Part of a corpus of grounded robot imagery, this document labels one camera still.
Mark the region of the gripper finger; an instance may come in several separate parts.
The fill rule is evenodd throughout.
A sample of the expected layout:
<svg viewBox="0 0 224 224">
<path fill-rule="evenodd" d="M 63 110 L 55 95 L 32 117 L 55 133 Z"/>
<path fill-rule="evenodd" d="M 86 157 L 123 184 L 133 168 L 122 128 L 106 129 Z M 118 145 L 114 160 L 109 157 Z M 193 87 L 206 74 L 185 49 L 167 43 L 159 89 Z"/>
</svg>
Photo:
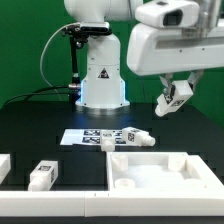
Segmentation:
<svg viewBox="0 0 224 224">
<path fill-rule="evenodd" d="M 172 73 L 166 73 L 164 75 L 159 76 L 162 85 L 164 86 L 163 93 L 165 95 L 170 95 L 172 92 L 173 85 L 171 83 L 171 79 L 173 78 Z"/>
<path fill-rule="evenodd" d="M 192 90 L 196 89 L 196 85 L 198 84 L 199 80 L 202 78 L 203 75 L 203 70 L 196 70 L 190 73 L 190 76 L 188 77 L 187 81 Z"/>
</svg>

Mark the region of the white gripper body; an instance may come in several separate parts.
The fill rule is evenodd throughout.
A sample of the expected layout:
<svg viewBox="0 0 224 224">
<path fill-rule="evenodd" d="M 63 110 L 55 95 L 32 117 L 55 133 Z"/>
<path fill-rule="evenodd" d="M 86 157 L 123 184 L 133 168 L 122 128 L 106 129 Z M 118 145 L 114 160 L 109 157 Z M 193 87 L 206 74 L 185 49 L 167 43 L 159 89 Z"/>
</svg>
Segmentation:
<svg viewBox="0 0 224 224">
<path fill-rule="evenodd" d="M 129 39 L 127 65 L 140 76 L 224 67 L 224 24 L 205 38 L 184 38 L 180 29 L 137 24 Z"/>
</svg>

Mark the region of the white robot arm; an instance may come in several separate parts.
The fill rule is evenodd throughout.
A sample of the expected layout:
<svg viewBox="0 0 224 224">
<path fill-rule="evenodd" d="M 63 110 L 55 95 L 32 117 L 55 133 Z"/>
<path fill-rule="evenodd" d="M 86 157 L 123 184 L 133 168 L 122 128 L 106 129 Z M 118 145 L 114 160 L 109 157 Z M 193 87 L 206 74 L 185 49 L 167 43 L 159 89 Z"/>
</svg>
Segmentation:
<svg viewBox="0 0 224 224">
<path fill-rule="evenodd" d="M 120 77 L 120 41 L 111 20 L 134 18 L 127 65 L 137 75 L 160 76 L 164 85 L 156 114 L 177 111 L 192 95 L 208 68 L 224 67 L 222 0 L 64 0 L 76 19 L 67 31 L 75 46 L 88 45 L 87 75 L 81 82 L 79 107 L 113 111 L 126 107 Z"/>
</svg>

